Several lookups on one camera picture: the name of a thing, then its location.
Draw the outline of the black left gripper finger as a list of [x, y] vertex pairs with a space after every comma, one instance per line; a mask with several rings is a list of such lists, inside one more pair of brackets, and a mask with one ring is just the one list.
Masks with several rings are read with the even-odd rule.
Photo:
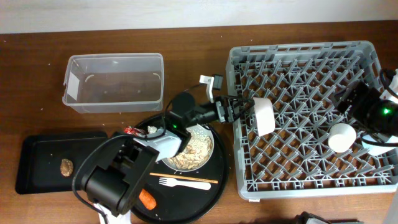
[[255, 102], [253, 99], [248, 99], [243, 97], [234, 96], [232, 98], [233, 106], [244, 106], [245, 104], [248, 104], [249, 106], [254, 106]]
[[254, 108], [253, 104], [246, 104], [236, 107], [233, 115], [234, 120], [237, 120], [243, 117], [245, 114], [250, 113], [253, 110], [253, 108]]

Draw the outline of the pink bowl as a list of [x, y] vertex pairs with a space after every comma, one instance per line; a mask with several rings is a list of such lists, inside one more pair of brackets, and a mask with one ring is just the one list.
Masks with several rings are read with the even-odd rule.
[[253, 100], [258, 136], [274, 132], [275, 118], [271, 100], [257, 97], [254, 97]]

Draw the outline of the white cup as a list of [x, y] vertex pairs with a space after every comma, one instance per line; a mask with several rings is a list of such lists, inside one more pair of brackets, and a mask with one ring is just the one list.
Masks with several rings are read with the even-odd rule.
[[330, 128], [328, 146], [337, 153], [347, 151], [356, 140], [355, 129], [345, 123], [338, 123]]

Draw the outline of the wooden chopstick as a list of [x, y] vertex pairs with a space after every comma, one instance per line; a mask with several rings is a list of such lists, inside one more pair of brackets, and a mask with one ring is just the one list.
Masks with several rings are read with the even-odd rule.
[[166, 178], [174, 178], [174, 179], [182, 179], [182, 180], [194, 180], [199, 182], [208, 182], [211, 184], [218, 184], [217, 180], [210, 180], [210, 179], [201, 179], [196, 177], [185, 177], [179, 175], [170, 175], [170, 174], [160, 174], [160, 173], [153, 173], [151, 172], [150, 175], [157, 176], [157, 177], [166, 177]]

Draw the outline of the white tissue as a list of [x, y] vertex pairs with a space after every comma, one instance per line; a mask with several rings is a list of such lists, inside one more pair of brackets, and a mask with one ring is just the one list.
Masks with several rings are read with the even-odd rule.
[[149, 134], [154, 134], [157, 132], [157, 128], [155, 126], [148, 126], [147, 131]]

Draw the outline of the white plastic fork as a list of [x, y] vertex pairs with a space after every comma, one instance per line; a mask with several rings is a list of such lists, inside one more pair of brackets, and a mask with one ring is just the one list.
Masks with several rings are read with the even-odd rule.
[[170, 178], [170, 177], [160, 177], [159, 184], [165, 185], [168, 187], [184, 186], [184, 187], [190, 187], [193, 189], [200, 189], [200, 190], [210, 190], [211, 189], [211, 184], [208, 182], [182, 181], [182, 180], [177, 180], [177, 179]]

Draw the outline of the red snack wrapper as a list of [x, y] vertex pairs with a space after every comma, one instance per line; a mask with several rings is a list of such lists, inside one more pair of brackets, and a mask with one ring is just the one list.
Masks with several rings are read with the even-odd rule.
[[147, 134], [147, 132], [145, 130], [139, 129], [139, 128], [134, 128], [132, 126], [126, 126], [124, 128], [124, 133], [135, 135], [135, 136], [145, 136]]

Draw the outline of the orange carrot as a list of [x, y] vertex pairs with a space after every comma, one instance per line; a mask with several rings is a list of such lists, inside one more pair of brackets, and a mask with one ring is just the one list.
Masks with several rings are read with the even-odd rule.
[[148, 210], [153, 210], [157, 206], [155, 198], [145, 189], [142, 189], [139, 194], [139, 200]]

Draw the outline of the brown food scrap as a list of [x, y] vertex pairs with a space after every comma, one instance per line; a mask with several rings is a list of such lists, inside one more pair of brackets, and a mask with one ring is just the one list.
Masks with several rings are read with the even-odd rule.
[[69, 177], [73, 174], [73, 162], [69, 159], [62, 159], [60, 164], [60, 172], [64, 177]]

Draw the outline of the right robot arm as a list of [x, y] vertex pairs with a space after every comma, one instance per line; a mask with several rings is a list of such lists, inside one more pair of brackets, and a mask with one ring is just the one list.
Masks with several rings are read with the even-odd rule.
[[383, 92], [355, 81], [332, 96], [335, 108], [364, 130], [361, 144], [372, 156], [397, 149], [397, 70], [382, 69], [379, 79]]

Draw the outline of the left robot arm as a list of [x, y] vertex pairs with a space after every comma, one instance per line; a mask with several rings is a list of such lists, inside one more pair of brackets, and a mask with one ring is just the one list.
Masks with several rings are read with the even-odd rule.
[[100, 204], [114, 217], [125, 215], [135, 205], [154, 164], [180, 154], [188, 144], [188, 128], [213, 121], [232, 123], [255, 105], [254, 100], [221, 95], [198, 105], [186, 91], [169, 103], [170, 110], [161, 114], [162, 126], [145, 136], [119, 134], [101, 143], [82, 162], [72, 180], [72, 191], [80, 187], [84, 200], [75, 197], [98, 212], [104, 222], [109, 216], [96, 208]]

